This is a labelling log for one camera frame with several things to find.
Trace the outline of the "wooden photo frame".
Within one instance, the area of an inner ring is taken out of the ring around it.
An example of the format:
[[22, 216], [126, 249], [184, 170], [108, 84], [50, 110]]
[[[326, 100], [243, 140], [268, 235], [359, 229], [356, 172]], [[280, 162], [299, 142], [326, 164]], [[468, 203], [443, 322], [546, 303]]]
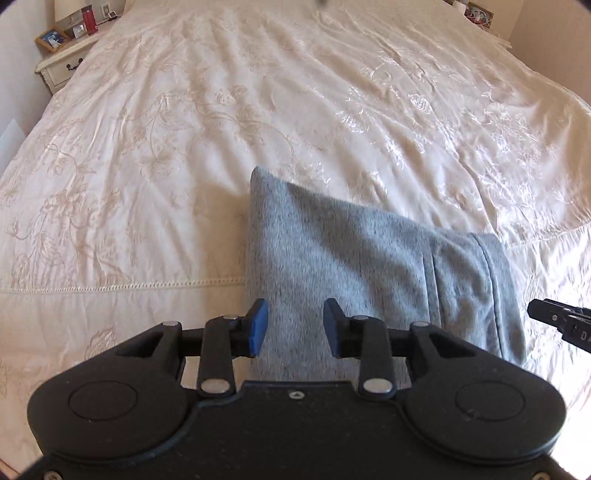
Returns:
[[49, 53], [59, 51], [70, 41], [71, 38], [58, 28], [51, 28], [35, 39], [35, 43]]

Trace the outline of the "red book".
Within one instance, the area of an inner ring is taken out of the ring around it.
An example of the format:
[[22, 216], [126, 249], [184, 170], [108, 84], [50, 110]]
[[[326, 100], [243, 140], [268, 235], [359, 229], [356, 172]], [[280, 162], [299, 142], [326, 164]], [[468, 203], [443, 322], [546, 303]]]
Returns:
[[86, 31], [88, 35], [93, 35], [98, 32], [93, 8], [91, 5], [86, 5], [81, 8], [81, 14], [83, 18], [84, 25], [86, 27]]

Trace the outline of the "right side photo frame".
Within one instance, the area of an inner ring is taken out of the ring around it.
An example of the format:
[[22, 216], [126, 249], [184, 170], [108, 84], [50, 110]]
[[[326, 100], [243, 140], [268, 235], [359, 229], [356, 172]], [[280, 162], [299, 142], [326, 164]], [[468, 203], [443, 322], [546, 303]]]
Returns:
[[466, 6], [465, 17], [480, 28], [489, 30], [494, 13], [474, 2], [469, 2]]

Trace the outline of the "cream embroidered bedspread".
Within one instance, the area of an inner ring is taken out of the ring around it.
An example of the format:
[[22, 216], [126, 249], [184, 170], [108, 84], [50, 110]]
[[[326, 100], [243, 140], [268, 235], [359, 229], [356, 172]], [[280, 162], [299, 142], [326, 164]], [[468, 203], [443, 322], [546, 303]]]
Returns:
[[590, 302], [590, 109], [441, 1], [136, 1], [1, 177], [1, 467], [44, 380], [232, 312], [263, 167], [496, 235], [522, 303]]

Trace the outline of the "grey speckled pants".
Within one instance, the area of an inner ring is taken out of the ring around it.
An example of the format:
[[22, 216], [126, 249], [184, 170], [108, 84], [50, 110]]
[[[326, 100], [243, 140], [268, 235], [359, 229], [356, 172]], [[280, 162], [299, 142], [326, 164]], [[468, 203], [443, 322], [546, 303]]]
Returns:
[[325, 300], [405, 329], [434, 324], [522, 365], [525, 337], [512, 272], [490, 234], [429, 227], [322, 196], [256, 168], [250, 178], [246, 296], [270, 305], [252, 378], [353, 380], [329, 351]]

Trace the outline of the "cream bedside table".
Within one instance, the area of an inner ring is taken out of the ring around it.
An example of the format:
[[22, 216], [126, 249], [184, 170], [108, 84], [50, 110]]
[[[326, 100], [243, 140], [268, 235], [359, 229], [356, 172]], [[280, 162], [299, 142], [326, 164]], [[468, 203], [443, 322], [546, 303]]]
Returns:
[[101, 37], [101, 33], [95, 33], [69, 42], [57, 53], [49, 55], [37, 64], [35, 73], [41, 77], [51, 95], [68, 83]]

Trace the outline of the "small white photo frame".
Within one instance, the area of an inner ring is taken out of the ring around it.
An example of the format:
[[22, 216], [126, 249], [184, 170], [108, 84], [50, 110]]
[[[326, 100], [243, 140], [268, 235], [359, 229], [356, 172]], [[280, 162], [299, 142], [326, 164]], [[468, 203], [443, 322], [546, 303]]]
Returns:
[[119, 17], [118, 12], [108, 2], [101, 5], [101, 11], [105, 21], [114, 21]]

